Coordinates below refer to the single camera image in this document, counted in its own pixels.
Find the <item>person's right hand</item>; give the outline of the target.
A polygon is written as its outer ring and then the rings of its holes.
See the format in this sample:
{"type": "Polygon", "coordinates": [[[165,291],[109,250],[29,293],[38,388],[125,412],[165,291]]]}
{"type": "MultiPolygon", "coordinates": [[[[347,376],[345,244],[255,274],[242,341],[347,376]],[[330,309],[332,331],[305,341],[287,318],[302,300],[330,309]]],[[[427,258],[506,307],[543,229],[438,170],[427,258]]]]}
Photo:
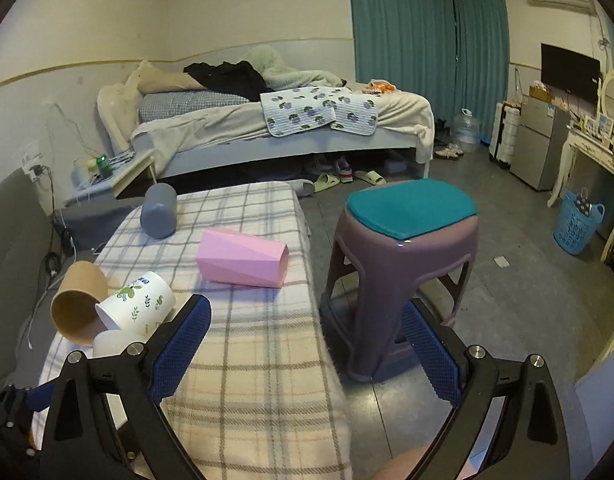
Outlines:
{"type": "Polygon", "coordinates": [[[418,465],[428,446],[412,448],[401,453],[387,462],[380,470],[371,477],[372,480],[405,480],[411,470],[418,465]]]}

